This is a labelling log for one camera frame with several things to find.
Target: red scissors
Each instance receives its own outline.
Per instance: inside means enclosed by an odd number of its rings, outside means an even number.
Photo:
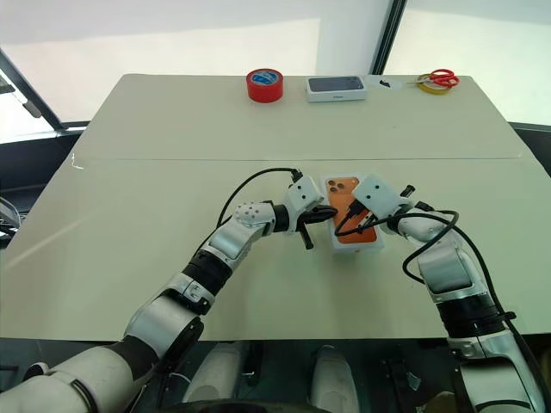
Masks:
[[[460,82],[459,78],[450,69],[436,69],[429,73],[430,80],[444,88],[451,89]]]

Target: silver robot arm segment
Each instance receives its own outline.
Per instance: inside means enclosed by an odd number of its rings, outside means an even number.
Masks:
[[[136,311],[120,342],[88,349],[0,394],[0,411],[122,411],[155,371],[170,371],[195,344],[203,330],[199,316],[214,304],[252,243],[278,231],[307,237],[305,224],[335,213],[317,207],[322,200],[312,178],[302,176],[282,205],[239,205],[186,268]]]
[[[377,219],[396,216],[383,224],[385,232],[400,234],[418,248],[446,227],[428,217],[408,217],[424,213],[446,218],[423,202],[414,206],[377,176],[362,181],[354,196]],[[453,374],[456,394],[468,399],[471,411],[544,412],[542,390],[507,326],[510,313],[498,310],[464,243],[463,237],[451,230],[418,257],[419,273],[459,361]]]

